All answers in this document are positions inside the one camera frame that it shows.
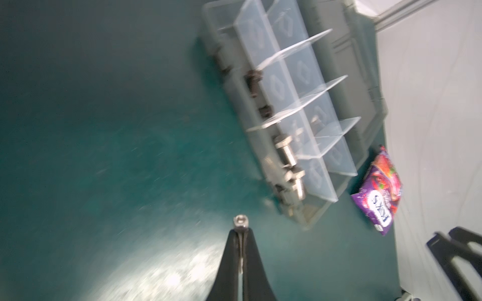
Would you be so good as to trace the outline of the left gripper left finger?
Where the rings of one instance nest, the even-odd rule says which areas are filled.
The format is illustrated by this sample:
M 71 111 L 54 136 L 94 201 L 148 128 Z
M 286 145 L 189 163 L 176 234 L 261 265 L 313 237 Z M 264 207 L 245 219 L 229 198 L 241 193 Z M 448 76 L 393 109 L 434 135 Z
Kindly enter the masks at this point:
M 238 300 L 240 259 L 238 233 L 230 230 L 207 301 Z

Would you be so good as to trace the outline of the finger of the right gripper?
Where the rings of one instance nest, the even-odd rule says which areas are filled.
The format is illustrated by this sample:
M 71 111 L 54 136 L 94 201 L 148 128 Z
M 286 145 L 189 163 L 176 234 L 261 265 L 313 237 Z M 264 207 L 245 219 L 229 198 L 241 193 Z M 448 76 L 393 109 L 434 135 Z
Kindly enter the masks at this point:
M 461 299 L 481 300 L 481 297 L 476 296 L 476 291 L 470 286 L 467 278 L 453 263 L 456 257 L 467 261 L 481 278 L 481 254 L 472 248 L 457 247 L 442 233 L 435 233 L 426 245 Z
M 455 227 L 448 233 L 451 242 L 457 247 L 470 248 L 470 244 L 481 246 L 481 235 L 463 227 Z

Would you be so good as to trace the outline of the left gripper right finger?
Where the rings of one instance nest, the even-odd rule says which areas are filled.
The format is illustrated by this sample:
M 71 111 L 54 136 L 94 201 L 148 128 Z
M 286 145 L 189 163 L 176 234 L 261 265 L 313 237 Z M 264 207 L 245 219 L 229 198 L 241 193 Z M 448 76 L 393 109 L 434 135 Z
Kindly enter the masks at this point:
M 252 229 L 240 235 L 242 300 L 277 300 L 262 264 Z

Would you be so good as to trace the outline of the black bolt pair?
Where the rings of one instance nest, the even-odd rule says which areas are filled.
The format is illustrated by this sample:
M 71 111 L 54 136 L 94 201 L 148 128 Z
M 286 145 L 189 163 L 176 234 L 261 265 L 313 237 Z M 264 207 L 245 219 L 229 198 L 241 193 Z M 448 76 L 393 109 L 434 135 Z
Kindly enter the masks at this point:
M 259 108 L 259 113 L 264 120 L 270 119 L 273 116 L 273 108 L 271 105 L 265 105 Z
M 245 76 L 250 96 L 253 99 L 258 96 L 259 82 L 262 80 L 262 78 L 263 72 L 261 70 L 249 70 Z

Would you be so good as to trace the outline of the large silver hex bolt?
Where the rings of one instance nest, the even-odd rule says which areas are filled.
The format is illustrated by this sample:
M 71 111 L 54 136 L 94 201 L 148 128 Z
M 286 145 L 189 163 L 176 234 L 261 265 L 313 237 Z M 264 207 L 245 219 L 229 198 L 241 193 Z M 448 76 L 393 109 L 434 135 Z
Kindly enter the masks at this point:
M 274 138 L 273 143 L 282 162 L 290 168 L 294 167 L 297 164 L 297 160 L 291 147 L 292 137 L 287 134 L 281 134 Z

